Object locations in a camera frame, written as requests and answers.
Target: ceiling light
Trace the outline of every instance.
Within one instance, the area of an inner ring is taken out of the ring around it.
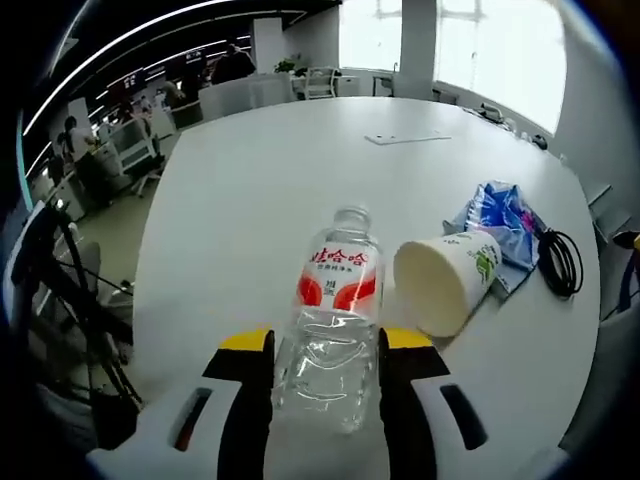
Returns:
[[[171,55],[167,58],[160,60],[159,62],[152,63],[144,67],[144,70],[149,70],[150,68],[155,67],[156,65],[160,65],[161,63],[168,62],[169,60],[173,60],[174,58],[179,57],[180,55],[186,55],[189,52],[193,52],[194,50],[200,50],[201,48],[210,47],[211,45],[219,45],[220,43],[225,43],[226,40],[219,40],[217,42],[205,43],[204,45],[200,45],[199,47],[190,48],[189,50],[185,50],[184,52],[176,53],[175,55]]]
[[[300,15],[298,15],[296,18],[294,18],[289,22],[289,26],[294,25],[295,23],[298,23],[302,18],[306,17],[308,13],[309,12],[303,12]]]
[[[153,80],[154,78],[159,77],[160,75],[164,75],[164,70],[160,70],[158,73],[154,73],[149,78],[147,78],[146,81],[148,82],[149,80]]]
[[[112,85],[115,85],[116,83],[118,83],[121,80],[124,80],[125,78],[127,78],[130,75],[133,75],[136,72],[139,72],[140,70],[142,70],[141,68],[138,68],[136,70],[134,70],[133,72],[129,72],[126,75],[121,76],[118,80],[114,80],[113,82],[111,82],[109,85],[107,85],[107,88],[111,87]]]
[[[40,157],[42,157],[42,155],[44,155],[44,152],[47,151],[47,149],[51,146],[51,142],[47,143],[47,145],[42,149],[42,151],[40,152],[40,155],[38,155],[35,159],[35,161],[33,162],[33,165],[31,165],[31,168],[29,168],[29,171],[27,172],[27,177],[29,176],[29,174],[33,171],[33,169],[35,168],[36,164],[38,163],[38,161],[40,160]]]
[[[89,118],[93,117],[96,113],[98,113],[103,108],[104,108],[104,105],[100,105],[98,108],[96,108],[93,112],[89,114]]]
[[[154,68],[151,69],[147,72],[148,75],[155,75],[158,72],[164,72],[164,67],[158,67],[158,68]]]
[[[62,58],[62,51],[64,50],[64,47],[65,47],[65,44],[67,43],[67,40],[71,36],[71,32],[73,31],[74,27],[76,26],[76,24],[78,23],[80,18],[82,18],[82,16],[84,15],[84,11],[86,10],[86,8],[89,5],[91,5],[91,2],[85,2],[84,5],[82,5],[82,7],[78,11],[77,15],[75,16],[75,18],[73,19],[73,21],[69,25],[69,28],[67,28],[67,31],[65,32],[64,37],[62,37],[62,40],[60,41],[60,44],[58,45],[56,56],[54,57],[53,62],[51,62],[51,70],[53,70],[55,68],[55,66],[58,64],[58,61],[60,60],[60,58]]]
[[[49,106],[49,104],[53,101],[53,99],[62,91],[62,89],[64,87],[67,86],[67,84],[73,80],[75,78],[76,75],[78,75],[78,73],[80,73],[82,70],[84,70],[87,65],[89,65],[90,63],[92,63],[96,58],[100,57],[102,54],[104,54],[106,51],[110,50],[111,48],[113,48],[114,46],[116,46],[117,44],[119,44],[120,42],[126,40],[127,38],[131,37],[132,35],[135,35],[136,33],[144,30],[145,28],[148,28],[152,25],[155,25],[156,23],[160,23],[163,20],[166,20],[167,18],[171,18],[171,17],[175,17],[176,15],[180,15],[182,13],[186,13],[186,12],[190,12],[192,10],[196,10],[199,8],[204,8],[204,7],[208,7],[210,5],[215,5],[217,3],[226,3],[226,2],[230,2],[233,0],[208,0],[206,2],[201,2],[201,3],[196,3],[194,5],[189,5],[187,7],[184,8],[180,8],[178,10],[174,10],[173,12],[169,12],[165,15],[161,15],[159,17],[154,18],[153,20],[149,20],[148,22],[143,23],[142,25],[138,25],[136,28],[134,28],[133,30],[129,30],[127,33],[124,33],[122,35],[120,35],[119,37],[115,38],[114,40],[110,41],[109,43],[107,43],[104,47],[102,47],[100,50],[98,50],[96,53],[94,53],[93,55],[91,55],[89,58],[87,58],[84,62],[82,62],[80,65],[78,65],[75,70],[73,70],[68,77],[66,77],[61,83],[60,85],[58,85],[53,92],[51,92],[51,94],[47,97],[47,99],[44,101],[44,103],[40,106],[40,108],[36,111],[36,113],[33,115],[33,117],[31,118],[31,120],[29,121],[29,124],[27,125],[27,127],[24,129],[24,133],[23,135],[27,135],[29,133],[29,131],[33,128],[33,125],[35,124],[36,120],[38,120],[38,118],[40,118],[40,115],[42,115],[42,112],[44,112],[44,109],[47,108]]]

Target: blue plastic bag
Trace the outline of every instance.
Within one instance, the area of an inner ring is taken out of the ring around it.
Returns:
[[[518,186],[498,181],[478,185],[473,198],[452,221],[444,222],[444,228],[447,234],[483,230],[496,239],[503,261],[496,270],[501,297],[513,293],[536,267],[536,235],[546,230]]]

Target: window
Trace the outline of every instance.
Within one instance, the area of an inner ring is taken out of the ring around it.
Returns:
[[[550,133],[567,62],[562,21],[546,0],[440,0],[435,80],[470,90]]]
[[[340,67],[398,70],[402,0],[345,0],[340,7]]]

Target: bottle neck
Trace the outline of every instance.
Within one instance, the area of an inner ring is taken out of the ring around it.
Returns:
[[[360,207],[341,208],[333,217],[333,227],[340,230],[367,233],[370,226],[369,212]]]

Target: white chair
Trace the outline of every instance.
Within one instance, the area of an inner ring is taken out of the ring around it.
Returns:
[[[275,73],[251,77],[253,108],[289,103],[294,100],[291,77],[288,73]]]
[[[337,70],[331,67],[309,68],[304,84],[304,98],[313,100],[336,97],[336,73]]]
[[[413,98],[415,100],[432,100],[431,80],[414,78],[396,74],[393,76],[393,96],[396,98]]]
[[[215,120],[253,108],[252,77],[211,85],[198,93],[204,121]]]
[[[202,122],[203,114],[200,102],[195,101],[182,107],[172,108],[171,117],[176,130],[182,130]]]
[[[134,118],[115,130],[110,139],[117,154],[120,175],[138,177],[131,189],[141,197],[149,180],[160,180],[162,167],[160,152],[147,133],[147,125],[144,120]]]

